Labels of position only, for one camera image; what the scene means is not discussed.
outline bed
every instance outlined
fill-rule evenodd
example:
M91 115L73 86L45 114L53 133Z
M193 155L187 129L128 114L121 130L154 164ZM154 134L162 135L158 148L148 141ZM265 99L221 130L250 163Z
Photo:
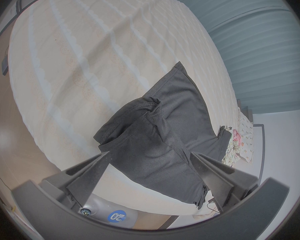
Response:
M8 51L23 121L60 170L98 154L96 131L178 61L198 86L215 134L220 126L238 129L222 58L176 0L38 0L16 20ZM111 165L93 193L144 212L200 215L195 205L144 188Z

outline folded clothes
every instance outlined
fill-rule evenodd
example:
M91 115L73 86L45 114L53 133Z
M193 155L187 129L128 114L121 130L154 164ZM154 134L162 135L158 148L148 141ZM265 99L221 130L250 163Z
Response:
M116 153L111 164L132 181L201 207L207 188L190 152L221 161L231 133L215 135L197 86L178 62L143 97L135 99L94 136L99 149Z

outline pink cloth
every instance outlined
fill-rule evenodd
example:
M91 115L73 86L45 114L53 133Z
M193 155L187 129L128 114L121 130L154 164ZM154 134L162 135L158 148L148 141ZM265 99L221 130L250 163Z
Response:
M233 136L233 141L234 142L239 142L238 145L241 145L241 135L237 132L236 129L233 129L232 131L232 136Z

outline teal curtain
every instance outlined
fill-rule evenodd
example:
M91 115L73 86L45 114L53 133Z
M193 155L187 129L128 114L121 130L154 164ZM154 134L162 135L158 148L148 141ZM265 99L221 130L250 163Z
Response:
M284 0L178 0L218 48L242 108L300 109L300 23Z

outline blue circular sticker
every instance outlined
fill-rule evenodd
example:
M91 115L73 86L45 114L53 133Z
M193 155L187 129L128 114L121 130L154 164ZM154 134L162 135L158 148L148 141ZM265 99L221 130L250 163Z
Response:
M118 223L118 222L124 221L126 219L126 217L127 217L127 214L124 210L115 210L109 214L108 221Z

